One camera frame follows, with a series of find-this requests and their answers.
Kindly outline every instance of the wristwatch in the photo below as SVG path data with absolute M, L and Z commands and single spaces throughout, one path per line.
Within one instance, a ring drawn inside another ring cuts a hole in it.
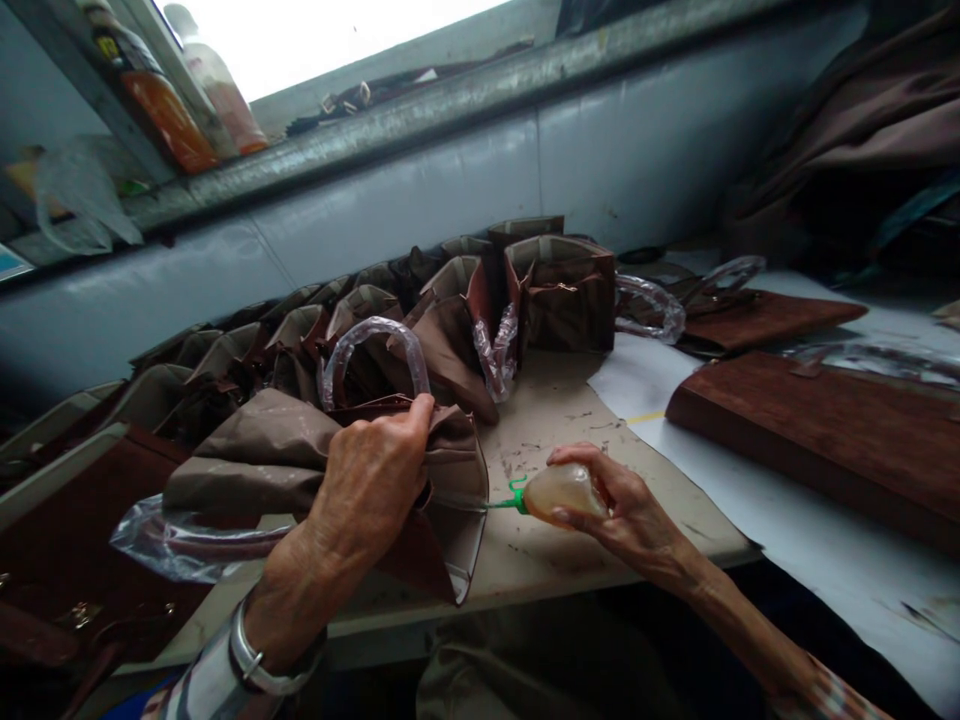
M 241 679 L 244 683 L 253 685 L 267 695 L 293 695 L 307 684 L 310 676 L 317 669 L 317 665 L 320 664 L 320 659 L 323 657 L 323 646 L 327 640 L 327 629 L 323 629 L 320 636 L 298 661 L 297 665 L 299 667 L 306 665 L 303 671 L 296 675 L 278 677 L 271 675 L 260 667 L 260 663 L 263 661 L 263 653 L 254 650 L 247 642 L 247 634 L 243 630 L 243 618 L 246 609 L 247 598 L 244 598 L 233 614 L 233 621 L 230 626 L 230 654 L 239 668 Z

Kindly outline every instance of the metal watch band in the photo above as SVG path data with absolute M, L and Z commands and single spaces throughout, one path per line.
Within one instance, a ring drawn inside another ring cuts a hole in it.
M 306 670 L 293 677 L 277 677 L 260 667 L 260 663 L 263 661 L 263 653 L 254 650 L 250 647 L 250 643 L 247 642 L 247 635 L 243 629 L 243 618 L 246 614 L 246 609 L 247 598 L 244 598 L 243 602 L 240 603 L 240 606 L 233 614 L 233 621 L 230 627 L 230 652 L 240 667 L 243 681 L 254 685 L 267 695 L 293 695 L 307 684 L 310 676 L 313 675 L 314 670 L 317 669 L 317 665 L 320 664 L 320 658 L 323 656 L 323 640 L 326 639 L 326 632 L 318 639 L 319 642 L 315 643 L 314 647 L 311 647 L 308 651 L 313 652 L 314 657 L 310 660 L 310 665 Z

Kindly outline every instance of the green nozzle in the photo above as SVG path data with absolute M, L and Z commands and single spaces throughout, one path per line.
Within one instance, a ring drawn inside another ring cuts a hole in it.
M 529 515 L 530 512 L 527 510 L 527 506 L 523 503 L 523 488 L 514 487 L 519 485 L 522 482 L 527 481 L 527 476 L 524 475 L 519 480 L 510 481 L 510 490 L 513 492 L 513 497 L 509 500 L 504 500 L 503 502 L 493 503 L 487 505 L 488 508 L 503 508 L 503 507 L 515 507 L 517 512 L 521 515 Z

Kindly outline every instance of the bottle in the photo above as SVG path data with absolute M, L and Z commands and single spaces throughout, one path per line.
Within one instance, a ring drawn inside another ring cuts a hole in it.
M 180 167 L 196 175 L 219 165 L 217 154 L 143 40 L 120 24 L 107 0 L 78 0 L 78 4 L 93 24 L 94 43 L 150 116 Z
M 580 463 L 550 465 L 537 473 L 523 488 L 510 483 L 514 497 L 490 507 L 515 507 L 524 515 L 533 515 L 544 522 L 569 530 L 551 514 L 555 508 L 568 507 L 597 517 L 609 517 L 610 506 L 606 493 L 598 485 L 593 473 Z
M 165 5 L 163 14 L 183 44 L 187 68 L 210 98 L 223 126 L 241 155 L 263 150 L 270 143 L 240 94 L 230 70 L 217 51 L 200 37 L 197 23 L 183 5 Z

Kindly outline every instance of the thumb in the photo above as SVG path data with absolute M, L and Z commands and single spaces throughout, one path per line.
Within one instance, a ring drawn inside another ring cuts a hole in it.
M 550 513 L 553 519 L 562 525 L 579 530 L 587 535 L 599 537 L 602 533 L 604 518 L 569 507 L 557 507 Z

